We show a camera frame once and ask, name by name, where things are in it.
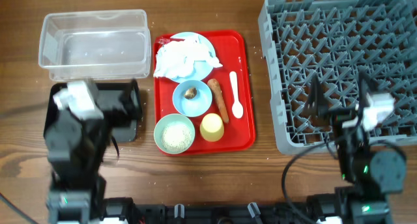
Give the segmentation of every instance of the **wood grain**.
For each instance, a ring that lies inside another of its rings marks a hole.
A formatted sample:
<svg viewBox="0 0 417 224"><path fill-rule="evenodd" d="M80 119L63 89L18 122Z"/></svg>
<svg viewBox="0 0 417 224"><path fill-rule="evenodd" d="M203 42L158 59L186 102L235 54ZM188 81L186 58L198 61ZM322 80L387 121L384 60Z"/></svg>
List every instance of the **wood grain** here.
<svg viewBox="0 0 417 224"><path fill-rule="evenodd" d="M152 41L165 33L234 29L246 42L257 139L244 152L188 157L163 156L153 141L153 80L139 79L146 119L133 143L120 145L116 161L108 148L100 169L106 197L133 197L138 204L269 204L283 201L280 179L291 159L277 151L269 106L266 62L261 58L257 17L264 0L0 0L0 112L48 99L53 82L38 66L44 16L53 12L136 9L147 12ZM46 110L0 122L0 191L40 223L50 166L42 137ZM405 147L408 175L404 192L391 198L396 223L417 220L417 147ZM328 154L300 160L289 173L289 193L297 201L333 192L338 164ZM0 223L23 220L0 203Z"/></svg>

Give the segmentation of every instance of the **bowl of rice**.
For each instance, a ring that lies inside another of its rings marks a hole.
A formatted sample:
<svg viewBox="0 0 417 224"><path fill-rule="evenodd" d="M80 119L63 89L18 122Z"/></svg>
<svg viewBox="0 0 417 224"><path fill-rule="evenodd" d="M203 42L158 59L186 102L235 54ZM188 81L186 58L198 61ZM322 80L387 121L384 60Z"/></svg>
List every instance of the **bowl of rice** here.
<svg viewBox="0 0 417 224"><path fill-rule="evenodd" d="M180 154L194 142L195 128L191 120L181 114L169 114L155 126L154 140L158 148L168 154Z"/></svg>

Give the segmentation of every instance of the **transparent plastic bin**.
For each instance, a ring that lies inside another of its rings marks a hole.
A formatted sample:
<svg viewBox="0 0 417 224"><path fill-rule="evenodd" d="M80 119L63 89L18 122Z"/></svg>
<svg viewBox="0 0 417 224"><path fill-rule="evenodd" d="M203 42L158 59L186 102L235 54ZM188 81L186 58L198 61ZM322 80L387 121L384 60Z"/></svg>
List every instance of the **transparent plastic bin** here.
<svg viewBox="0 0 417 224"><path fill-rule="evenodd" d="M151 53L144 10L48 14L39 66L50 71L53 81L144 78Z"/></svg>
<svg viewBox="0 0 417 224"><path fill-rule="evenodd" d="M265 0L258 24L281 153L334 137L302 111L315 74L334 109L358 103L356 80L366 71L396 99L370 141L417 143L417 0Z"/></svg>

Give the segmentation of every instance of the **yellow cup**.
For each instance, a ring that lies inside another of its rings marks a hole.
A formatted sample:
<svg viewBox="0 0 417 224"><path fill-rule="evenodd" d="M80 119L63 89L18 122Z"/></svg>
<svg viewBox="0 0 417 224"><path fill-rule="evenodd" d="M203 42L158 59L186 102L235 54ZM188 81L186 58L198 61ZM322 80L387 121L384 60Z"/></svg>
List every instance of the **yellow cup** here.
<svg viewBox="0 0 417 224"><path fill-rule="evenodd" d="M203 139L209 142L215 142L221 139L224 134L222 118L215 113L205 115L200 124L200 133Z"/></svg>

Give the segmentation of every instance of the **green bowl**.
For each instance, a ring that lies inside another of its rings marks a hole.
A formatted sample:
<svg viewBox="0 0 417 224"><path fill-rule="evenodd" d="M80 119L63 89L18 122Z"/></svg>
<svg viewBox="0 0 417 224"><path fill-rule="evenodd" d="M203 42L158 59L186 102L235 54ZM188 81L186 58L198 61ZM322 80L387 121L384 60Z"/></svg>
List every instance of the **green bowl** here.
<svg viewBox="0 0 417 224"><path fill-rule="evenodd" d="M169 150L166 147L164 147L164 145L162 144L162 132L164 131L165 127L168 124L174 123L174 122L184 123L190 129L191 138L192 138L192 140L190 141L190 144L187 145L187 147L184 150L175 151L175 152L172 151L172 150ZM178 114L178 113L169 114L169 115L166 115L166 116L162 117L161 120L159 120L158 123L156 123L155 130L154 130L154 140L155 140L156 146L158 146L158 148L162 152L165 152L165 153L168 153L168 154L183 153L191 147L191 145L194 142L194 138L195 138L195 128L194 128L193 122L191 122L191 120L184 115L181 115L181 114Z"/></svg>

